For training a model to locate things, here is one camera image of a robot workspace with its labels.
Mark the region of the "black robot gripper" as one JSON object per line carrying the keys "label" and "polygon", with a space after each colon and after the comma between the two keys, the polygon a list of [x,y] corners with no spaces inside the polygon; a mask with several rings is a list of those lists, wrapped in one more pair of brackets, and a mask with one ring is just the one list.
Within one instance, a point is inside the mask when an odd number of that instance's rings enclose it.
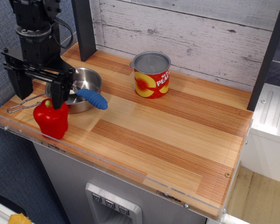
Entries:
{"label": "black robot gripper", "polygon": [[42,29],[30,30],[15,26],[21,47],[5,47],[1,53],[5,57],[5,69],[20,99],[33,92],[32,79],[47,78],[51,81],[51,98],[55,110],[60,109],[69,98],[72,75],[75,69],[60,57],[59,23],[49,23]]}

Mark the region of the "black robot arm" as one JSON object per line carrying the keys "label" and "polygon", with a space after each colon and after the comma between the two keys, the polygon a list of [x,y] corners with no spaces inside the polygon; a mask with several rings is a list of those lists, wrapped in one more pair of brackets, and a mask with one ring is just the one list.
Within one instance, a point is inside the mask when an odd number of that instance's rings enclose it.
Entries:
{"label": "black robot arm", "polygon": [[32,80],[50,83],[54,109],[60,109],[68,100],[73,84],[75,68],[60,57],[61,49],[67,45],[60,42],[59,26],[70,26],[59,19],[61,12],[58,0],[12,0],[10,5],[16,16],[15,30],[21,48],[4,48],[5,69],[20,99],[33,92]]}

